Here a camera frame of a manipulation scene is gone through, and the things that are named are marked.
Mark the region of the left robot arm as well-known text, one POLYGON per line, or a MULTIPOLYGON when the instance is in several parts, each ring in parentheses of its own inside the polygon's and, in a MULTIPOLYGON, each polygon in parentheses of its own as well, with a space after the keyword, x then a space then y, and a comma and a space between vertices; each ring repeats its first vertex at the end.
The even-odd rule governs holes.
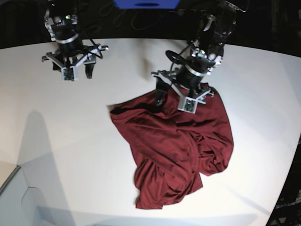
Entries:
POLYGON ((188 41, 180 53, 165 52, 172 63, 170 69, 151 73, 157 80, 156 106, 163 105, 169 89, 180 97, 179 110, 191 113, 198 104, 206 104, 206 97, 214 92, 201 81, 221 64, 226 40, 236 26, 237 13, 245 13, 249 3, 248 0, 216 0, 200 19, 195 39, 188 41))

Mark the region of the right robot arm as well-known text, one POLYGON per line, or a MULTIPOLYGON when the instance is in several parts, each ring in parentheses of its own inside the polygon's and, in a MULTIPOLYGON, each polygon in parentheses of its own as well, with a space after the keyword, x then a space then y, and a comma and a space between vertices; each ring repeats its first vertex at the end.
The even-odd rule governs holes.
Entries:
POLYGON ((44 16, 44 25, 52 42, 57 44, 55 52, 47 52, 42 62, 50 61, 52 70, 58 71, 62 81, 79 78, 78 68, 85 67, 87 79, 93 75, 96 60, 108 46, 95 43, 81 27, 80 3, 78 0, 49 0, 44 16))

